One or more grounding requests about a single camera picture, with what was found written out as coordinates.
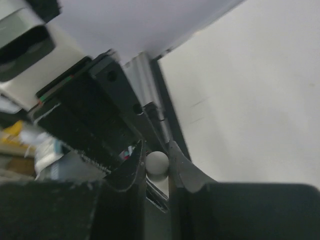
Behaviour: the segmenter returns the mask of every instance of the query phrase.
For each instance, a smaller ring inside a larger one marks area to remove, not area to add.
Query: white ball
[[[152,181],[161,181],[168,176],[169,158],[161,151],[153,151],[145,159],[147,176]]]

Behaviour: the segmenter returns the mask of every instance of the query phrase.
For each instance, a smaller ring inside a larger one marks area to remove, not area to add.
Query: screw hole
[[[110,71],[107,73],[106,75],[106,79],[109,81],[109,82],[115,82],[117,80],[117,73],[116,71]]]
[[[133,108],[133,112],[138,116],[140,116],[140,115],[142,115],[144,113],[144,111],[142,110],[141,105],[138,104],[138,103],[133,105],[132,108]]]

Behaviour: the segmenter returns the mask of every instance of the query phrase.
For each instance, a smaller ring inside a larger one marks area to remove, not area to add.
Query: white surface
[[[214,179],[320,188],[319,9],[248,0],[161,60],[191,158]]]
[[[40,89],[86,56],[65,31],[51,22],[46,26],[55,49],[14,79],[0,82],[0,93],[27,111],[38,104],[36,93]]]
[[[123,63],[140,52],[157,57],[242,0],[60,0],[53,21],[93,57],[110,48]]]

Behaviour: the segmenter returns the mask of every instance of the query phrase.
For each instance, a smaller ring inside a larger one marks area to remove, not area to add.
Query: yellow object
[[[17,121],[14,125],[2,130],[1,143],[15,145],[27,149],[29,145],[19,141],[19,134],[23,129],[23,121]]]

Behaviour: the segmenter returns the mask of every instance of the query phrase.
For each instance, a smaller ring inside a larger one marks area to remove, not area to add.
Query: white ceiling
[[[140,52],[152,58],[243,0],[60,0],[55,21],[93,57],[113,48],[126,63]]]

